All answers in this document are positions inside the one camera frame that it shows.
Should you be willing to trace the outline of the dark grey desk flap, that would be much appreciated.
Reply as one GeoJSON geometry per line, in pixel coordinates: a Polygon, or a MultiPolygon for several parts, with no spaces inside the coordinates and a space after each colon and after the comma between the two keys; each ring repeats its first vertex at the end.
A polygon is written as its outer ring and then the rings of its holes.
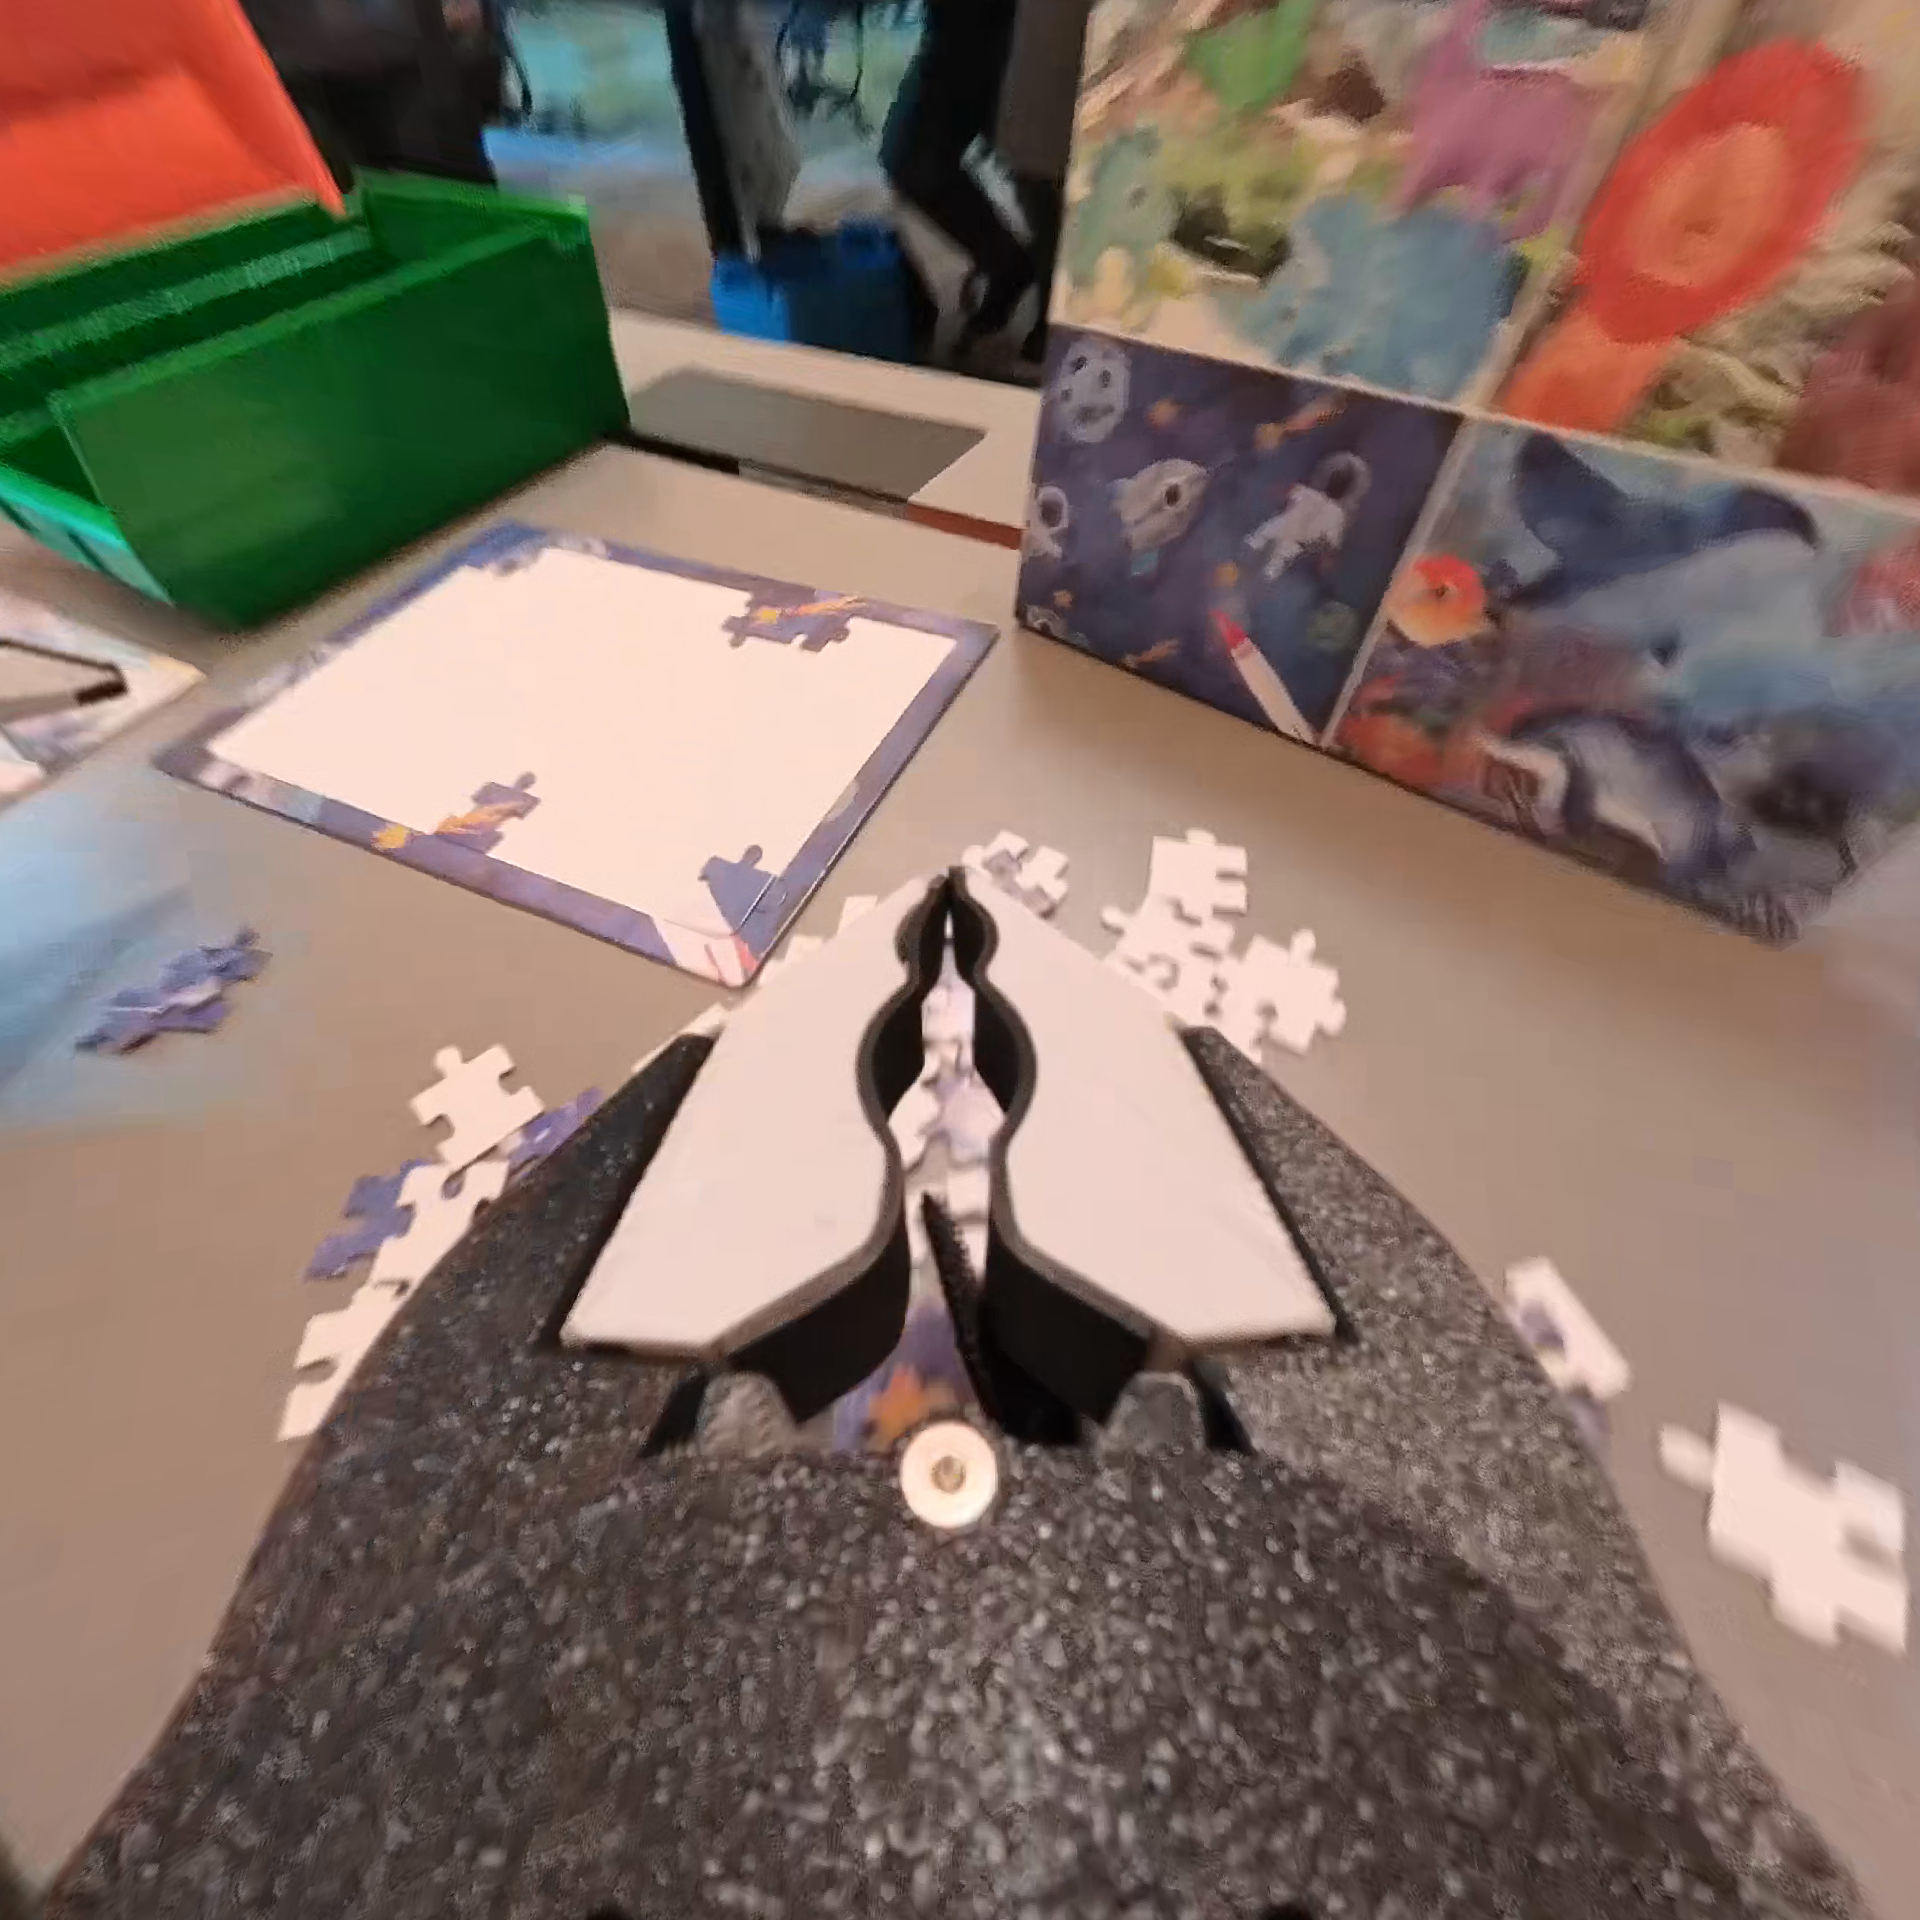
{"type": "Polygon", "coordinates": [[[628,392],[634,441],[739,472],[905,502],[987,434],[959,421],[797,396],[705,369],[671,369],[628,392]]]}

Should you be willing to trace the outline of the red plastic bin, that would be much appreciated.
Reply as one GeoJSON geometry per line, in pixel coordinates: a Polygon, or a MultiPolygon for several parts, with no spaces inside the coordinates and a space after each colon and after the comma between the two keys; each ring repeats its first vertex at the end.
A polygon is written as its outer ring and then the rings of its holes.
{"type": "Polygon", "coordinates": [[[3,3],[3,275],[341,194],[238,3],[3,3]]]}

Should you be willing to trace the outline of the green plastic bin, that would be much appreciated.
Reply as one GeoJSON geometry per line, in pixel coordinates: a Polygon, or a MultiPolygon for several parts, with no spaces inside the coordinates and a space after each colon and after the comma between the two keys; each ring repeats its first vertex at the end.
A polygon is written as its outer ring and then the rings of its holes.
{"type": "Polygon", "coordinates": [[[221,628],[628,426],[573,200],[369,174],[3,280],[3,524],[221,628]]]}

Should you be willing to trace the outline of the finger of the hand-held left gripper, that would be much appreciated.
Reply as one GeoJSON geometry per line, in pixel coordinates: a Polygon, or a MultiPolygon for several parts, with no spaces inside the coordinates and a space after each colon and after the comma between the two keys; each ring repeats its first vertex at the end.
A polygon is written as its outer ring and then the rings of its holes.
{"type": "Polygon", "coordinates": [[[3,637],[3,713],[91,708],[128,693],[119,665],[3,637]]]}

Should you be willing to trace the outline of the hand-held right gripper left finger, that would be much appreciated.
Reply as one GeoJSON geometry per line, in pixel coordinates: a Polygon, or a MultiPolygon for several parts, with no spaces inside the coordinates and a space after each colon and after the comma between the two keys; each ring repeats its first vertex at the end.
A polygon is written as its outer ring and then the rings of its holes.
{"type": "Polygon", "coordinates": [[[911,1298],[890,1110],[919,1078],[947,875],[911,877],[717,1029],[562,1320],[565,1350],[771,1381],[816,1422],[911,1298]]]}

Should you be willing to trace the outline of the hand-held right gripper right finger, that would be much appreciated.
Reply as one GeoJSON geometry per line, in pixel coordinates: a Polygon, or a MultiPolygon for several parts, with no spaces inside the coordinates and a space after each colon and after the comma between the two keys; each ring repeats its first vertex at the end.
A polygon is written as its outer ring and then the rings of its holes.
{"type": "Polygon", "coordinates": [[[990,1147],[978,1332],[1105,1425],[1146,1372],[1323,1343],[1338,1316],[1184,1033],[999,888],[954,875],[990,1147]]]}

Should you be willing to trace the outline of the illustrated puzzle box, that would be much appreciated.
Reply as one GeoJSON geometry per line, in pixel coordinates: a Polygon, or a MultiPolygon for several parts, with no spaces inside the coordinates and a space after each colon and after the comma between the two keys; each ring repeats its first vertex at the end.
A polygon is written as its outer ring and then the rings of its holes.
{"type": "Polygon", "coordinates": [[[1916,3],[1097,3],[1015,612],[1793,943],[1916,829],[1916,3]]]}

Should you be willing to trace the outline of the grey desk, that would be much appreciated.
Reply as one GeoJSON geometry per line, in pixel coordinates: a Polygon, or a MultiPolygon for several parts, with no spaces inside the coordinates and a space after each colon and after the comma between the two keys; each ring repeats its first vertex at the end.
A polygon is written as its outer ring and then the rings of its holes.
{"type": "MultiPolygon", "coordinates": [[[[1916,1658],[1818,1648],[1715,1564],[1662,1476],[1720,1402],[1916,1501],[1916,849],[1773,954],[1334,762],[1011,629],[1038,405],[831,371],[984,441],[908,511],[610,449],[500,511],[996,622],[1002,640],[803,915],[996,829],[1066,851],[1062,924],[1146,843],[1251,851],[1251,924],[1319,935],[1348,1023],[1272,1078],[1498,1287],[1548,1256],[1630,1363],[1614,1466],[1728,1702],[1788,1792],[1913,1902],[1916,1658]]],[[[610,1091],[707,989],[156,775],[211,696],[325,637],[416,550],[221,637],[3,528],[3,583],[206,673],[199,701],[3,812],[3,1836],[49,1874],[199,1669],[298,1454],[299,1280],[361,1171],[410,1154],[437,1045],[546,1096],[610,1091]],[[275,954],[206,1036],[75,1037],[185,947],[275,954]]]]}

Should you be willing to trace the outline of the pile of jigsaw puzzle pieces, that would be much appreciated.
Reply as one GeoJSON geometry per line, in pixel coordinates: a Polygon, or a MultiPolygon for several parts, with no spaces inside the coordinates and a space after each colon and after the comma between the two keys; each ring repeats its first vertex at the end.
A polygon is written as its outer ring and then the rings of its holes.
{"type": "MultiPolygon", "coordinates": [[[[1231,918],[1247,907],[1247,851],[1205,829],[1156,836],[1150,883],[1135,907],[1105,903],[1100,924],[1117,938],[1105,962],[1156,996],[1173,1016],[1194,1016],[1256,1062],[1259,1045],[1309,1045],[1344,1023],[1338,974],[1316,957],[1313,931],[1287,943],[1251,938],[1231,947],[1231,918]]],[[[918,1168],[924,1142],[947,1128],[947,1209],[963,1219],[966,1200],[987,1189],[991,1122],[963,1106],[984,1096],[976,1069],[959,1065],[955,1006],[963,989],[940,989],[947,1013],[924,1016],[927,1065],[898,1119],[905,1168],[918,1168]]],[[[340,1309],[305,1320],[298,1381],[278,1422],[280,1443],[312,1436],[341,1395],[371,1340],[396,1320],[415,1280],[365,1278],[340,1309]]],[[[1607,1443],[1608,1404],[1632,1372],[1618,1345],[1543,1260],[1506,1269],[1501,1309],[1589,1443],[1607,1443]]],[[[831,1410],[831,1443],[874,1454],[898,1443],[927,1413],[955,1410],[954,1328],[940,1309],[908,1309],[895,1355],[831,1410]]],[[[1799,1466],[1779,1426],[1718,1404],[1715,1431],[1665,1426],[1662,1469],[1698,1493],[1708,1547],[1728,1566],[1765,1583],[1773,1615],[1803,1640],[1836,1647],[1851,1634],[1887,1651],[1905,1648],[1905,1506],[1898,1486],[1842,1459],[1828,1474],[1799,1466]]]]}

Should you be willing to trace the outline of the pink dinosaur puzzle board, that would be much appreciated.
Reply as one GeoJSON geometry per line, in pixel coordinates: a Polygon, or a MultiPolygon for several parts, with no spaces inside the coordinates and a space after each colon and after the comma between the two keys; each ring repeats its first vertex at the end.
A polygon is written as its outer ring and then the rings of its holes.
{"type": "Polygon", "coordinates": [[[3,808],[41,790],[49,780],[203,683],[203,673],[192,662],[88,628],[12,590],[3,590],[3,637],[106,661],[128,677],[128,693],[119,700],[91,708],[3,713],[3,808]]]}

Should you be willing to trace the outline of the blue framed puzzle board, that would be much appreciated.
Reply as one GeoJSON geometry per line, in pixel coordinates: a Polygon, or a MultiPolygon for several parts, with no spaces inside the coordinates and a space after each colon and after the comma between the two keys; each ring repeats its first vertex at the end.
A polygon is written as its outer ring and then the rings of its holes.
{"type": "Polygon", "coordinates": [[[861,595],[845,640],[728,647],[816,583],[593,541],[512,578],[500,524],[156,753],[181,784],[739,989],[996,644],[987,622],[861,595]],[[487,780],[538,776],[489,851],[431,829],[487,780]],[[739,935],[707,855],[778,871],[739,935]]]}

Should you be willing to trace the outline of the blue crate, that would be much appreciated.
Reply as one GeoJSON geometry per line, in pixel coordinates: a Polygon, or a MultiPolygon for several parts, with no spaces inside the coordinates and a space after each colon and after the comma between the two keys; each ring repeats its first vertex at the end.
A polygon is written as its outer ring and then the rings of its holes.
{"type": "Polygon", "coordinates": [[[898,229],[879,220],[782,229],[757,255],[725,253],[707,270],[716,324],[739,340],[900,367],[924,354],[919,295],[898,229]]]}

